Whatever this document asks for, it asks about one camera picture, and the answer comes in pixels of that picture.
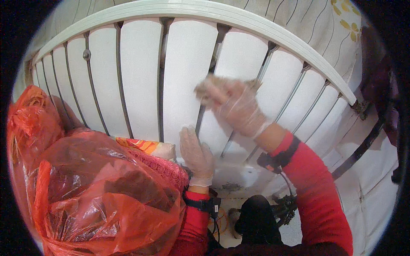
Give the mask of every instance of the disposable plastic glove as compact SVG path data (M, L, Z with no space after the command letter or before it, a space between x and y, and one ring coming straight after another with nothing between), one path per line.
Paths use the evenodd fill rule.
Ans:
M255 139L272 122L262 113L255 99L255 92L239 80L229 80L222 88L206 78L207 94L213 99L212 110L241 135Z
M180 149L185 165L193 173L189 185L202 187L212 185L214 157L206 143L199 144L193 126L183 127L180 131Z

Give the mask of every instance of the wrist strap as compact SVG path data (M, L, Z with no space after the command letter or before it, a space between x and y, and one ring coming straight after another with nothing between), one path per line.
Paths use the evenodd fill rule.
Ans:
M290 143L290 146L287 150L279 152L274 157L271 157L269 154L262 153L257 159L256 163L263 168L279 174L282 172L279 166L283 168L289 164L292 156L298 149L300 142L301 141L296 136L293 136L292 142Z
M195 207L200 211L204 211L211 214L212 218L218 217L219 207L221 205L221 199L211 197L209 200L200 199L199 201L188 199L184 194L184 201L187 206Z

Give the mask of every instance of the dark purple cloth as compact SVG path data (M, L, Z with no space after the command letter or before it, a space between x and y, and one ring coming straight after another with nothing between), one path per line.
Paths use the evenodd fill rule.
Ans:
M375 105L379 118L381 114L386 112L384 130L389 137L390 143L397 146L399 112L394 105L388 104L388 102L398 99L399 90L392 72L392 63L388 56L380 61L376 71L371 74L369 82L361 88L361 92L365 100Z

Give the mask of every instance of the red plastic bag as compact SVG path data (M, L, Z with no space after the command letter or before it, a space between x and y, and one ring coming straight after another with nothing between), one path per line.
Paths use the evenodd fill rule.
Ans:
M46 255L170 252L184 215L180 192L126 148L81 128L40 158L33 220Z
M63 136L62 122L50 98L39 87L28 86L9 109L7 154L11 183L20 212L36 238L38 235L30 218L36 179L32 164Z

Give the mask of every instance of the black cord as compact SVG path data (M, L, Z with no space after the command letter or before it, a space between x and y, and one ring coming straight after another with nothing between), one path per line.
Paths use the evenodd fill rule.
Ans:
M290 195L293 195L293 194L292 194L292 189L290 189L290 184L289 184L289 182L287 181L287 179L285 178L285 176L283 175L283 173L280 173L280 175L281 175L281 176L283 177L283 179L285 180L286 185L287 185L287 187L288 187L288 189L289 189Z
M215 224L216 224L216 229L218 230L218 243L219 243L219 239L221 238L221 235L219 234L219 226L216 220L215 220Z
M215 234L215 229L216 229L216 219L214 219L214 230L212 231L212 235Z
M212 231L212 235L215 234L215 229L218 231L218 243L219 243L220 234L219 234L219 226L218 226L218 223L216 222L216 218L214 219L214 230Z

